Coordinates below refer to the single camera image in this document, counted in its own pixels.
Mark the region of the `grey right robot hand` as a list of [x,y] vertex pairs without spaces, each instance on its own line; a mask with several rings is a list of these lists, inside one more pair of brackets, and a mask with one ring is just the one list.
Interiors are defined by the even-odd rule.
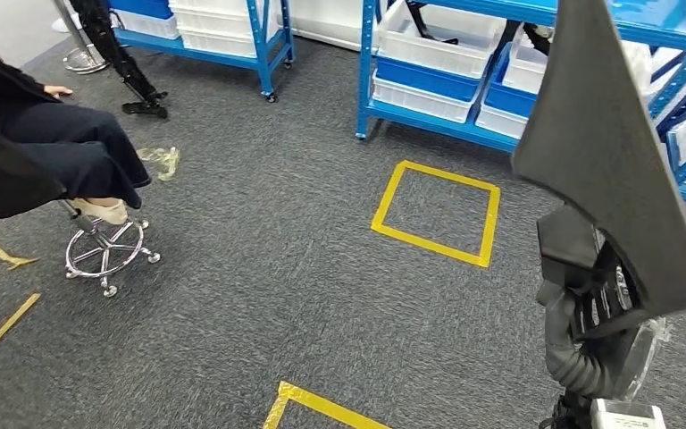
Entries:
[[578,342],[571,333],[572,296],[544,281],[536,300],[545,307],[545,362],[553,380],[581,397],[633,400],[666,339],[666,319]]

